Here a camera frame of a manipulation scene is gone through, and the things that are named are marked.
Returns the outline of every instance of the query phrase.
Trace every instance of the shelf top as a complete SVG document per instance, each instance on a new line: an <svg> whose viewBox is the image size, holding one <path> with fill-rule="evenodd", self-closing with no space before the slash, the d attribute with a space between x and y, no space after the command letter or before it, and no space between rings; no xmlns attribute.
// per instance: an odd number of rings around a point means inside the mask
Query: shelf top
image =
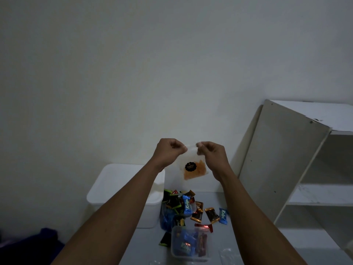
<svg viewBox="0 0 353 265"><path fill-rule="evenodd" d="M331 127L332 134L353 135L353 106L351 105L303 101L271 101Z"/></svg>

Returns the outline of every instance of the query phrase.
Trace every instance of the orange powder in bag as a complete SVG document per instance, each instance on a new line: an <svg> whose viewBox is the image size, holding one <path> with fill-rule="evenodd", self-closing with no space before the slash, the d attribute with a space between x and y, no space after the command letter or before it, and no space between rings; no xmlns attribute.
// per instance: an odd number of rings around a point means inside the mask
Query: orange powder in bag
<svg viewBox="0 0 353 265"><path fill-rule="evenodd" d="M184 168L184 180L201 177L206 174L206 164L202 160L200 160L200 162L188 163L188 164L192 164L192 166L195 164L196 169L193 171L187 171Z"/></svg>

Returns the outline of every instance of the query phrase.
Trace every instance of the white lid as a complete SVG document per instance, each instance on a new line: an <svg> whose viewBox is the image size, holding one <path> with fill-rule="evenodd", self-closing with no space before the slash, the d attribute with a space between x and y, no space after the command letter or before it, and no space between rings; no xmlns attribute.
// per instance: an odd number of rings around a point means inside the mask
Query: white lid
<svg viewBox="0 0 353 265"><path fill-rule="evenodd" d="M143 167L143 165L109 164L99 174L96 182L87 194L87 201L91 204L103 204L117 193L126 183ZM146 205L154 205L163 199L165 170L160 172L151 192L147 198Z"/></svg>

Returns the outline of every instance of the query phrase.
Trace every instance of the black round label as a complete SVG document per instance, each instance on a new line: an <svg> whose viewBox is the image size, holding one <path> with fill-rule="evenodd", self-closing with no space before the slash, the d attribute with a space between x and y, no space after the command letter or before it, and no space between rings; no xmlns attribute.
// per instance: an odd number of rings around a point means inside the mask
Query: black round label
<svg viewBox="0 0 353 265"><path fill-rule="evenodd" d="M189 171L189 172L192 172L196 169L196 164L194 162L189 162L186 164L185 166L185 170L186 171Z"/></svg>

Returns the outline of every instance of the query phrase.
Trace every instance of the transparent plastic bag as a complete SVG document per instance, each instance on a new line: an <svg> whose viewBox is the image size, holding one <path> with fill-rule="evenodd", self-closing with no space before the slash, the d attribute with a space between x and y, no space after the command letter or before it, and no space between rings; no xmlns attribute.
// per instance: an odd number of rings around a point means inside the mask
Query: transparent plastic bag
<svg viewBox="0 0 353 265"><path fill-rule="evenodd" d="M208 174L205 156L197 155L196 145L187 146L188 151L177 158L179 169L183 173L184 180L197 178Z"/></svg>
<svg viewBox="0 0 353 265"><path fill-rule="evenodd" d="M241 255L231 248L219 250L222 265L244 265Z"/></svg>

